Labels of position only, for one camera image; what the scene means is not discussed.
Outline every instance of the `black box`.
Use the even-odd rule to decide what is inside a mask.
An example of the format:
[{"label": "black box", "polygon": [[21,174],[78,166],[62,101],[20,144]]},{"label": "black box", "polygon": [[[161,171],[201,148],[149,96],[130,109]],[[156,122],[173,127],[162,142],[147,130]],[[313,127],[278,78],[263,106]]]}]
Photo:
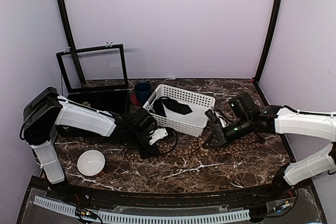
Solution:
[{"label": "black box", "polygon": [[[106,53],[114,53],[119,50],[121,67],[123,79],[118,80],[118,82],[123,81],[123,84],[115,84],[109,86],[99,86],[99,87],[88,87],[88,81],[98,81],[98,80],[86,80],[82,70],[82,66],[79,61],[79,54],[94,52],[101,53],[105,55]],[[126,71],[126,62],[124,56],[123,45],[106,45],[101,47],[91,47],[77,50],[66,50],[64,52],[59,52],[56,54],[58,64],[64,79],[64,83],[68,90],[68,99],[89,107],[92,107],[101,111],[112,111],[118,114],[128,114],[130,111],[130,93],[129,84]],[[78,76],[80,88],[73,88],[70,84],[70,79],[66,71],[64,57],[71,56],[73,61],[76,74]],[[80,130],[73,127],[67,126],[56,126],[58,133],[61,136],[94,136],[97,135],[92,132]]]}]

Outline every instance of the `plastic basket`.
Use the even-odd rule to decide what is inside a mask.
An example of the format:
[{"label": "plastic basket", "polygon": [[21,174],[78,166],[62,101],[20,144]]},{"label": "plastic basket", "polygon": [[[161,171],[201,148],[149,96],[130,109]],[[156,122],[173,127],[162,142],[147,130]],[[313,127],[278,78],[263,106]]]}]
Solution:
[{"label": "plastic basket", "polygon": [[204,113],[208,109],[212,110],[214,108],[215,98],[161,84],[156,88],[151,97],[149,97],[143,108],[150,111],[153,108],[154,101],[160,97],[169,97],[182,104],[187,104],[193,112],[188,115],[181,115],[165,108],[166,118],[151,113],[159,126],[170,127],[178,132],[191,136],[198,137],[202,135],[203,129],[208,121]]}]

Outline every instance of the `robotic arm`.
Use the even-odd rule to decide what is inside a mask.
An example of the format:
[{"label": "robotic arm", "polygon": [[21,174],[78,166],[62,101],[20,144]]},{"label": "robotic arm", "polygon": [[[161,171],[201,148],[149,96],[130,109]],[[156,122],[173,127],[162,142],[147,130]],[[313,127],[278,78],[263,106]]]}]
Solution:
[{"label": "robotic arm", "polygon": [[281,167],[274,177],[273,194],[296,185],[302,180],[336,169],[336,112],[318,113],[297,111],[289,106],[270,105],[258,107],[247,94],[240,94],[229,105],[240,118],[230,125],[220,123],[223,119],[212,111],[206,114],[211,121],[217,122],[217,129],[204,142],[204,148],[226,147],[237,139],[255,132],[270,134],[300,134],[329,140],[324,149],[292,164]]},{"label": "robotic arm", "polygon": [[155,142],[168,135],[166,129],[156,129],[155,119],[143,108],[132,115],[120,116],[72,102],[59,95],[55,88],[47,88],[25,107],[20,138],[34,150],[53,185],[64,184],[66,180],[50,141],[54,125],[75,127],[110,138],[118,138],[122,132],[123,139],[137,147],[142,158],[161,155]]}]

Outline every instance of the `marble table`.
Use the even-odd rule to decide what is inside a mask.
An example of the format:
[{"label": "marble table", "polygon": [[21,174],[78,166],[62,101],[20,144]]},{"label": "marble table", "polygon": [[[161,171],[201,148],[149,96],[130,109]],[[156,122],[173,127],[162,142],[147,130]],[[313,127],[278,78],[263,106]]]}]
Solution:
[{"label": "marble table", "polygon": [[[130,80],[130,87],[141,80]],[[158,84],[195,91],[216,98],[215,108],[236,120],[227,101],[248,92],[255,102],[263,105],[249,80],[232,79],[178,79],[150,80]],[[109,81],[86,83],[87,86],[109,85]],[[227,189],[247,188],[268,184],[278,168],[290,162],[279,136],[250,134],[228,148],[203,149],[202,143],[211,133],[205,128],[201,137],[179,133],[176,149],[167,156],[140,159],[136,150],[111,143],[104,137],[58,137],[55,149],[71,184],[97,189],[137,193],[201,193]],[[173,139],[160,143],[169,148]],[[101,151],[106,166],[98,177],[85,177],[77,170],[77,159],[87,150]]]}]

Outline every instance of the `blue cup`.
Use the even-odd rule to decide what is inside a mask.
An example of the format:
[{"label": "blue cup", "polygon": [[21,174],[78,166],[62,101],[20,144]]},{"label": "blue cup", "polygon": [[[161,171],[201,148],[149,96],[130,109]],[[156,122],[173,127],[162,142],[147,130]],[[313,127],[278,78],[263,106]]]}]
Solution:
[{"label": "blue cup", "polygon": [[152,94],[152,86],[149,82],[140,82],[134,87],[136,100],[140,104],[145,104]]}]

